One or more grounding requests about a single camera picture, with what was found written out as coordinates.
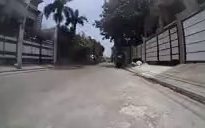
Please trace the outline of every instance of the foliage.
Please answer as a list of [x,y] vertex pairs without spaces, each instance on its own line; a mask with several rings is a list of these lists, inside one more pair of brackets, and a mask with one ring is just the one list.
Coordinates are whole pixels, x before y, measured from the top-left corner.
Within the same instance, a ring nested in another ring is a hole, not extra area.
[[148,0],[118,0],[117,3],[115,7],[111,2],[104,3],[101,19],[95,21],[95,26],[104,39],[114,40],[115,45],[138,45],[142,42],[144,19],[149,13]]
[[67,18],[65,25],[68,26],[69,24],[71,24],[70,30],[74,34],[76,33],[77,24],[84,25],[84,21],[88,22],[86,17],[79,16],[78,9],[74,11],[71,8],[67,8],[65,14]]
[[71,0],[54,0],[53,3],[48,4],[44,8],[44,15],[46,18],[49,18],[51,14],[53,14],[53,19],[57,25],[64,20],[64,15],[66,16],[66,12],[69,7],[65,6],[67,2]]
[[103,56],[104,47],[100,44],[100,42],[96,41],[95,39],[92,39],[90,36],[86,37],[83,35],[76,35],[73,40],[73,52],[77,53],[79,57],[88,56],[88,55],[94,55],[96,57]]

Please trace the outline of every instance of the tree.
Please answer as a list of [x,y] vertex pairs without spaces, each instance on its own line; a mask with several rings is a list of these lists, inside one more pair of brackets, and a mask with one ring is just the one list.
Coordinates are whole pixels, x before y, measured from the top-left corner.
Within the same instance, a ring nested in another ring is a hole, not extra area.
[[79,16],[79,10],[72,10],[71,8],[67,9],[66,12],[66,16],[67,16],[67,21],[66,21],[66,25],[68,26],[69,24],[71,24],[71,32],[73,32],[73,34],[76,34],[76,26],[77,24],[81,24],[84,25],[84,22],[88,22],[87,18],[84,16]]
[[57,26],[60,26],[60,23],[64,20],[64,15],[67,16],[67,11],[70,9],[65,6],[67,2],[71,0],[54,0],[53,3],[48,4],[44,8],[44,15],[46,18],[49,18],[53,14],[53,19],[56,22]]
[[95,21],[104,39],[114,40],[115,46],[142,43],[144,19],[149,14],[148,0],[116,0],[105,2],[101,19]]

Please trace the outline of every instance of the concrete road surface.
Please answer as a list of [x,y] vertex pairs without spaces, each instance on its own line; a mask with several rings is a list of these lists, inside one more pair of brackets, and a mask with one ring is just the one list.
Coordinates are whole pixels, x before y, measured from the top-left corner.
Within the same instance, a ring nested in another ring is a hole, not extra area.
[[112,65],[0,75],[0,128],[205,128],[205,106]]

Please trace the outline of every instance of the building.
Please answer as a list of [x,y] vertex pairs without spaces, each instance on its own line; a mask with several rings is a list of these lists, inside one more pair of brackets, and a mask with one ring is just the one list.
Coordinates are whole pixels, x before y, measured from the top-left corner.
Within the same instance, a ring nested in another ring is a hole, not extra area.
[[26,31],[40,30],[43,14],[38,10],[38,5],[41,2],[42,0],[0,0],[0,30],[6,32],[14,29],[16,34],[18,25],[25,16]]
[[145,36],[159,33],[177,19],[184,19],[205,6],[205,0],[150,0],[150,15],[145,19]]

